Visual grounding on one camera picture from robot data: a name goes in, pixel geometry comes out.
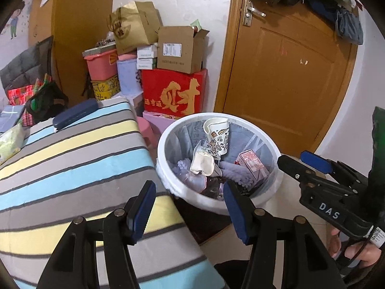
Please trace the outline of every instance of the wooden cabinet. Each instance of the wooden cabinet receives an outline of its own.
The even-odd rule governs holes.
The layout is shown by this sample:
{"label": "wooden cabinet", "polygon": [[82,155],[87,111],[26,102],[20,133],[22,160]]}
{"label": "wooden cabinet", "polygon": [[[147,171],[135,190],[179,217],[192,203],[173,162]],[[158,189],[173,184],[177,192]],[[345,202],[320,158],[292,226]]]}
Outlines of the wooden cabinet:
{"label": "wooden cabinet", "polygon": [[112,0],[49,0],[42,7],[40,2],[32,1],[28,42],[31,46],[53,35],[58,83],[73,106],[86,99],[81,95],[87,73],[82,52],[105,38]]}

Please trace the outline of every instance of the screw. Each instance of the screw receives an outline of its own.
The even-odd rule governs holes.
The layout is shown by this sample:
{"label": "screw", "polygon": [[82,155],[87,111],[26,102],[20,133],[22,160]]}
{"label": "screw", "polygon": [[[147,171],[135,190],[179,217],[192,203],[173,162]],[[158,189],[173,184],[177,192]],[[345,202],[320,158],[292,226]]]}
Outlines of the screw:
{"label": "screw", "polygon": [[303,216],[296,216],[295,221],[299,224],[305,224],[306,223],[306,218]]}
{"label": "screw", "polygon": [[83,222],[83,217],[79,216],[77,218],[74,219],[74,224],[80,224]]}
{"label": "screw", "polygon": [[263,216],[265,215],[265,210],[263,208],[256,208],[254,210],[254,214],[257,215],[257,216]]}
{"label": "screw", "polygon": [[114,215],[115,216],[123,216],[124,215],[124,210],[122,208],[117,208],[115,211],[114,211]]}

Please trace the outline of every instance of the pink stool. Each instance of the pink stool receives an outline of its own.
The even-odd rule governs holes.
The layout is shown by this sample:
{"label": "pink stool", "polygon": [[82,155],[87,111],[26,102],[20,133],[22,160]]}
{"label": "pink stool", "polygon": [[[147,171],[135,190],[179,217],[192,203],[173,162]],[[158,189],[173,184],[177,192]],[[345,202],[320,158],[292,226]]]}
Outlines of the pink stool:
{"label": "pink stool", "polygon": [[136,121],[138,122],[139,131],[141,132],[146,145],[152,145],[153,147],[156,147],[158,142],[154,135],[153,129],[150,126],[150,123],[146,119],[139,116],[137,117]]}

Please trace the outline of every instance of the red plaid fabric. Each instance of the red plaid fabric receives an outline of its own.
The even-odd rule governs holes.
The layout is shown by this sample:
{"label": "red plaid fabric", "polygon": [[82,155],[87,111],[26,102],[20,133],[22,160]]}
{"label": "red plaid fabric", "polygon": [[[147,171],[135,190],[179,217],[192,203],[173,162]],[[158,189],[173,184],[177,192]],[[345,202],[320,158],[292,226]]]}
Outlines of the red plaid fabric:
{"label": "red plaid fabric", "polygon": [[[8,99],[10,105],[23,105],[25,104],[42,86],[42,82],[36,79],[34,85],[24,86],[22,88],[12,89],[8,91]],[[32,115],[24,110],[21,116],[21,122],[24,127],[33,126]]]}

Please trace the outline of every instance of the white trash can rim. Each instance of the white trash can rim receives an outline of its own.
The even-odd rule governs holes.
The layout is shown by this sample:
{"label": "white trash can rim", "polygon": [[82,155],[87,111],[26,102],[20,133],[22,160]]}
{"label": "white trash can rim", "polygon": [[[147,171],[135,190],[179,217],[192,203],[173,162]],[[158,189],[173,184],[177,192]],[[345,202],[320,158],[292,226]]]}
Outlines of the white trash can rim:
{"label": "white trash can rim", "polygon": [[263,130],[253,125],[252,123],[248,122],[247,120],[244,120],[242,118],[238,118],[236,116],[229,115],[229,114],[222,114],[222,113],[192,114],[175,121],[169,127],[167,127],[167,129],[163,132],[162,136],[160,137],[160,140],[158,143],[157,164],[156,164],[156,171],[160,179],[162,180],[163,185],[165,186],[166,189],[169,189],[172,194],[178,197],[181,197],[186,202],[198,208],[201,208],[207,211],[212,211],[217,214],[228,215],[228,211],[224,201],[215,200],[215,199],[203,196],[199,193],[196,193],[190,188],[188,188],[184,183],[182,183],[176,177],[176,175],[173,173],[170,166],[168,165],[166,153],[164,150],[167,143],[167,137],[170,135],[170,133],[175,131],[177,128],[182,127],[184,125],[188,125],[196,121],[206,120],[213,117],[228,118],[229,122],[242,126],[251,132],[254,132],[255,134],[258,135],[259,138],[261,138],[261,140],[268,146],[269,150],[271,151],[274,158],[275,166],[269,177],[273,177],[274,181],[270,184],[268,188],[266,188],[265,185],[259,188],[258,191],[256,192],[256,195],[253,198],[251,198],[255,206],[261,206],[262,204],[266,203],[270,198],[272,198],[272,196],[277,192],[277,190],[279,189],[282,183],[283,173],[282,171],[279,170],[277,166],[277,159],[280,157],[281,153],[278,150],[278,147],[276,146],[276,144],[273,142],[273,140]]}

